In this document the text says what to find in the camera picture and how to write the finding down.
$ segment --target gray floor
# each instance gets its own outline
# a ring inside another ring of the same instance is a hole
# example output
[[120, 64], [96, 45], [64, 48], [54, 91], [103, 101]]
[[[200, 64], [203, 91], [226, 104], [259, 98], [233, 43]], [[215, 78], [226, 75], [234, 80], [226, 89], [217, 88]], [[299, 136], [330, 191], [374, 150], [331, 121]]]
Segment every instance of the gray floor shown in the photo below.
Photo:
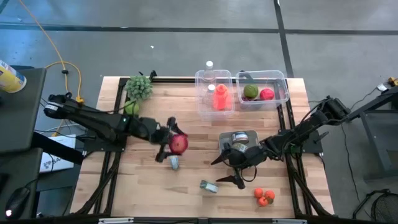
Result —
[[[272, 0], [25, 0], [25, 3], [41, 23], [52, 25], [278, 28]], [[398, 2], [393, 0], [280, 0], [280, 7], [286, 29], [398, 29], [394, 10]], [[18, 1], [9, 1], [0, 13], [0, 25], [25, 23], [31, 24], [33, 20]], [[80, 67], [81, 95], [90, 106], [96, 104], [105, 75], [135, 75], [138, 71], [149, 74], [156, 70], [162, 76], [193, 76], [203, 69], [207, 60], [214, 61], [215, 68], [227, 69], [232, 74], [240, 70], [286, 72], [279, 34], [50, 31], [49, 36], [64, 60]], [[287, 35], [294, 77], [305, 79], [309, 99], [321, 100], [331, 95], [349, 107], [388, 77], [396, 76], [397, 41], [398, 35]], [[58, 61], [41, 31], [2, 30], [0, 43], [0, 59], [9, 64], [44, 67]], [[57, 65], [48, 71], [44, 98], [65, 92], [60, 69]], [[77, 74], [71, 71], [69, 86], [76, 95]], [[39, 113], [37, 129], [56, 125], [58, 121]], [[386, 187], [397, 193], [397, 180], [364, 183], [362, 176], [379, 170], [379, 163], [359, 120], [345, 125], [345, 130], [359, 197], [362, 199], [371, 190]], [[322, 144], [335, 212], [350, 217], [358, 200], [341, 128], [325, 127], [321, 131], [330, 132]], [[57, 208], [47, 213], [59, 215], [62, 210]], [[363, 212], [359, 218], [369, 219]]]

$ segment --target wood surface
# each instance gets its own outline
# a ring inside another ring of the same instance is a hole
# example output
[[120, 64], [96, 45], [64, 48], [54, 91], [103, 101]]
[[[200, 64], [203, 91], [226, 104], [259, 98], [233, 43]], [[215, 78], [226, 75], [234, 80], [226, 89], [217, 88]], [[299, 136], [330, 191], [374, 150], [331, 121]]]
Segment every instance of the wood surface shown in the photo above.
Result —
[[[112, 110], [120, 77], [104, 77], [97, 108]], [[309, 111], [304, 80], [288, 79], [290, 98], [296, 124]], [[137, 138], [129, 138], [122, 153], [113, 201], [112, 216], [129, 217], [294, 217], [286, 164], [265, 161], [258, 165], [257, 178], [245, 182], [239, 190], [230, 183], [217, 183], [218, 193], [199, 188], [201, 180], [215, 182], [230, 175], [231, 168], [223, 163], [211, 166], [219, 155], [218, 135], [221, 132], [254, 129], [259, 139], [276, 134], [279, 129], [277, 110], [243, 112], [236, 102], [236, 112], [226, 121], [201, 121], [197, 114], [194, 83], [155, 83], [151, 99], [145, 101], [140, 116], [155, 118], [165, 124], [167, 118], [177, 118], [178, 126], [189, 136], [189, 148], [179, 159], [180, 169], [173, 171], [170, 161], [155, 161], [159, 146]], [[285, 112], [285, 122], [289, 127]], [[103, 152], [92, 153], [83, 161], [71, 212], [77, 211], [89, 199], [100, 179]], [[303, 155], [307, 184], [314, 196], [333, 213], [328, 184], [321, 160]], [[251, 179], [254, 169], [243, 174]], [[258, 207], [253, 190], [261, 187], [275, 192], [275, 201]], [[298, 188], [300, 208], [303, 198]], [[107, 197], [105, 190], [103, 206]]]

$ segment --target computer mouse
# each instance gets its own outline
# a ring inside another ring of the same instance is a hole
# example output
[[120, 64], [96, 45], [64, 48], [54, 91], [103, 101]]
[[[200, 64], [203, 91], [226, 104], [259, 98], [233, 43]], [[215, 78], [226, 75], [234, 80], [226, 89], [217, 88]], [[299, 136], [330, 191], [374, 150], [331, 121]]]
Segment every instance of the computer mouse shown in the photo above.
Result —
[[6, 219], [12, 220], [21, 217], [29, 194], [30, 190], [27, 187], [15, 189], [6, 204]]

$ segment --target small orange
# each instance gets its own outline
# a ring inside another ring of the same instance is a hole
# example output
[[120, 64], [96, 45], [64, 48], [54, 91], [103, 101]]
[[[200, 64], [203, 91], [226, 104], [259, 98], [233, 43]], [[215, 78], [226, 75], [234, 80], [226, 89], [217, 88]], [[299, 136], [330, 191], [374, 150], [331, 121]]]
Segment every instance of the small orange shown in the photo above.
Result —
[[263, 194], [263, 191], [262, 191], [261, 188], [256, 188], [256, 189], [254, 189], [254, 196], [255, 196], [256, 198], [261, 198], [261, 197], [262, 197], [262, 194]]
[[273, 203], [275, 199], [275, 193], [271, 190], [267, 190], [264, 194], [265, 198], [269, 201], [269, 203]]
[[265, 207], [268, 205], [268, 200], [265, 197], [261, 197], [259, 200], [257, 200], [257, 203], [260, 207]]

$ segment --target yellow container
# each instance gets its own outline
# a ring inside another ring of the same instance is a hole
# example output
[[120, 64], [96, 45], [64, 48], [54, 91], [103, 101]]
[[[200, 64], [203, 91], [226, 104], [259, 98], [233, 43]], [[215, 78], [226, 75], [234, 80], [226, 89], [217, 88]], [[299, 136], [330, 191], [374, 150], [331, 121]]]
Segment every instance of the yellow container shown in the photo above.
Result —
[[8, 93], [16, 93], [23, 89], [25, 85], [25, 76], [0, 60], [0, 90], [4, 90]]

